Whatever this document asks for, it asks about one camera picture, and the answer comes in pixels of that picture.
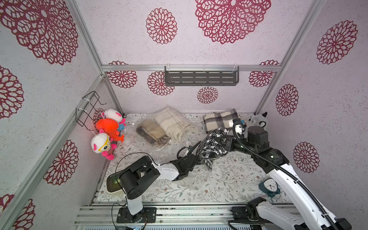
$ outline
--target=raccoon plush toy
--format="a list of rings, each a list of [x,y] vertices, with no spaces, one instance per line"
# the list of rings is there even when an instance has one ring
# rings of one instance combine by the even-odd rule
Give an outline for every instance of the raccoon plush toy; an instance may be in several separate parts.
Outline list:
[[[257,114],[249,118],[249,120],[247,121],[247,127],[245,128],[244,136],[247,137],[248,127],[250,126],[261,126],[267,131],[268,120],[266,116],[267,116],[267,112],[265,112],[264,114]]]

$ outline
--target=pink plush toy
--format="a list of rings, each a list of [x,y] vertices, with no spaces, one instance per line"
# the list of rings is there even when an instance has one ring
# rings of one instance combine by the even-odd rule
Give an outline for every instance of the pink plush toy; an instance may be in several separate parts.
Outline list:
[[[113,150],[116,144],[111,144],[113,139],[107,133],[99,133],[91,140],[91,147],[95,153],[101,153],[107,160],[113,160]]]

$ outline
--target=floral tablecloth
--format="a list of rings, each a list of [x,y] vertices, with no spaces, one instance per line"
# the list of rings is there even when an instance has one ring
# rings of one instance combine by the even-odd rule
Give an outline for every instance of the floral tablecloth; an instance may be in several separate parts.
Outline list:
[[[104,182],[108,175],[115,172],[120,159],[133,152],[152,153],[155,161],[164,163],[167,159],[176,159],[178,149],[190,141],[193,145],[206,137],[204,131],[204,114],[183,114],[188,120],[198,126],[199,132],[186,136],[183,143],[172,143],[163,147],[160,151],[152,153],[152,147],[134,132],[137,124],[149,114],[127,114],[127,133],[123,143],[115,149],[115,159],[108,166]],[[242,120],[249,114],[240,114]],[[117,170],[122,170],[144,156],[133,154],[123,159]],[[281,192],[273,198],[268,197],[259,190],[258,184],[269,176],[257,166],[249,155],[241,152],[229,152],[226,156],[215,160],[212,172],[204,166],[196,166],[186,181],[172,182],[169,180],[156,180],[142,195],[144,202],[248,202],[255,197],[264,197],[270,202],[291,203],[285,192]],[[106,192],[105,183],[98,193],[98,202],[125,201],[124,196],[112,196]]]

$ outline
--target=black and white scarf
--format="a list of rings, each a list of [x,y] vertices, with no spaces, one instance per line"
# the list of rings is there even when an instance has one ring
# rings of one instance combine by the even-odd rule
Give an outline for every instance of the black and white scarf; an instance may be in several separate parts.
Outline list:
[[[227,151],[215,140],[216,137],[225,136],[229,133],[226,128],[218,128],[213,130],[207,137],[202,141],[198,147],[196,156],[200,160],[200,164],[205,164],[208,170],[212,170],[212,164],[215,159],[218,159],[227,154]],[[226,139],[219,140],[225,145]]]

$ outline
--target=red mandala pattern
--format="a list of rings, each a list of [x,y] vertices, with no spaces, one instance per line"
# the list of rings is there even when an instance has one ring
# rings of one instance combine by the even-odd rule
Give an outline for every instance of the red mandala pattern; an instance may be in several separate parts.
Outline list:
[[[95,113],[93,114],[93,125],[96,128],[96,123],[99,119],[101,119],[101,114],[105,112],[103,108],[96,109]]]
[[[267,60],[260,65],[278,65],[279,62],[275,60]],[[249,75],[249,82],[255,87],[263,87],[270,83],[271,78],[275,72],[273,71],[252,71]]]
[[[147,79],[148,88],[157,95],[168,95],[174,91],[175,86],[167,86],[165,84],[165,73],[156,71],[151,73]]]
[[[298,99],[296,87],[291,84],[284,85],[276,96],[277,111],[283,116],[290,115],[297,108]]]
[[[75,172],[79,160],[78,155],[75,144],[67,140],[43,178],[52,185],[65,183]]]
[[[0,213],[4,211],[8,203],[13,199],[14,195],[6,194],[3,197],[0,197]]]
[[[331,64],[342,59],[354,46],[357,39],[357,25],[346,20],[329,28],[317,47],[317,58],[323,64]]]
[[[213,42],[234,43],[263,21],[271,0],[195,0],[198,26]]]
[[[18,43],[50,64],[71,62],[78,33],[63,0],[0,0],[0,21]]]
[[[109,65],[127,65],[122,61],[113,61]],[[121,88],[130,88],[137,83],[135,71],[110,71],[107,75],[112,83]]]
[[[300,142],[297,144],[293,156],[295,164],[305,173],[312,173],[319,166],[319,154],[310,143]]]
[[[149,36],[158,44],[171,42],[178,30],[172,13],[163,8],[151,11],[146,20],[146,28]]]
[[[214,102],[217,99],[217,96],[219,95],[217,89],[214,87],[203,87],[200,89],[197,93],[197,99],[203,104],[209,104]]]
[[[0,119],[17,113],[24,101],[23,94],[18,78],[0,66]]]
[[[36,216],[35,207],[33,199],[29,199],[27,206],[22,210],[22,214],[14,222],[13,230],[29,230],[33,226],[33,219]]]

